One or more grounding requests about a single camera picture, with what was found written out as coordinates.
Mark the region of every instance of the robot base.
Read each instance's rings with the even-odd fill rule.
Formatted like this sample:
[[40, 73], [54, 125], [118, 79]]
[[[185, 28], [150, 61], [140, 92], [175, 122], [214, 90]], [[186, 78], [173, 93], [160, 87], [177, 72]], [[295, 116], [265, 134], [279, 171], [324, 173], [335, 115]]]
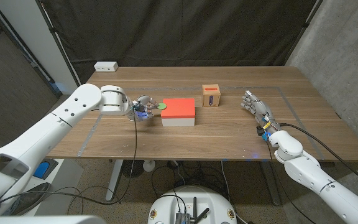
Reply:
[[[181, 197], [186, 204], [186, 213], [194, 220], [194, 197], [196, 197], [196, 215], [209, 208], [204, 218], [198, 222], [200, 224], [236, 224], [236, 214], [233, 206], [222, 195], [206, 187], [198, 185], [186, 185], [175, 189], [176, 195]], [[175, 195], [174, 191], [169, 191], [163, 195]], [[184, 204], [178, 198], [180, 212], [184, 213]], [[167, 224], [176, 223], [177, 213], [179, 213], [176, 197], [161, 197], [157, 199], [148, 216], [148, 224]], [[190, 224], [191, 222], [180, 222], [180, 224]]]

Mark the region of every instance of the table leg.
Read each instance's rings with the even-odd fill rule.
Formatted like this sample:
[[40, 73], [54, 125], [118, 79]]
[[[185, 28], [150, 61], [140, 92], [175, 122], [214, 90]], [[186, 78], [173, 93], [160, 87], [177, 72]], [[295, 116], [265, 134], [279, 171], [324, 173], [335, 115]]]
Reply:
[[281, 205], [280, 196], [278, 194], [277, 183], [272, 170], [272, 162], [260, 162], [260, 168], [264, 174], [268, 191], [275, 206]]
[[118, 180], [121, 174], [122, 169], [122, 163], [124, 161], [122, 159], [117, 159], [114, 163], [114, 167], [112, 168], [110, 183], [109, 183], [109, 189], [111, 191], [107, 191], [106, 194], [106, 201], [111, 202], [114, 198], [114, 195], [116, 193], [116, 187], [118, 186]]

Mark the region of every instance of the small wooden box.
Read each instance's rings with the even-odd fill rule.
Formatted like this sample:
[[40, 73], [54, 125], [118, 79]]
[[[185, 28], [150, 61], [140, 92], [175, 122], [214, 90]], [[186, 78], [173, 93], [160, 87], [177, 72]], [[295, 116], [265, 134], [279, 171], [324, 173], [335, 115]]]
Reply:
[[218, 84], [203, 85], [203, 106], [218, 106], [221, 99], [221, 91]]

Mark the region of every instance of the power strip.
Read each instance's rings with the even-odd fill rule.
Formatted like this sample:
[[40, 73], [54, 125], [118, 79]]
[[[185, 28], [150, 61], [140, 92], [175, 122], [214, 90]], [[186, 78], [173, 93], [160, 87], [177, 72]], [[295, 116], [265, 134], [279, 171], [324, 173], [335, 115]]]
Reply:
[[118, 69], [117, 62], [96, 62], [94, 69], [97, 72], [115, 72]]

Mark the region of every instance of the red and white box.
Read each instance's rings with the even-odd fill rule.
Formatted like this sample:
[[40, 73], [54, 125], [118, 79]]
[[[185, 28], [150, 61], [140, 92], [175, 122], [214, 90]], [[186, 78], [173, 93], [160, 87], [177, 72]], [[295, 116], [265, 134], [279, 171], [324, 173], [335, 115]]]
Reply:
[[162, 126], [194, 126], [196, 108], [194, 99], [163, 99], [167, 108], [161, 111]]

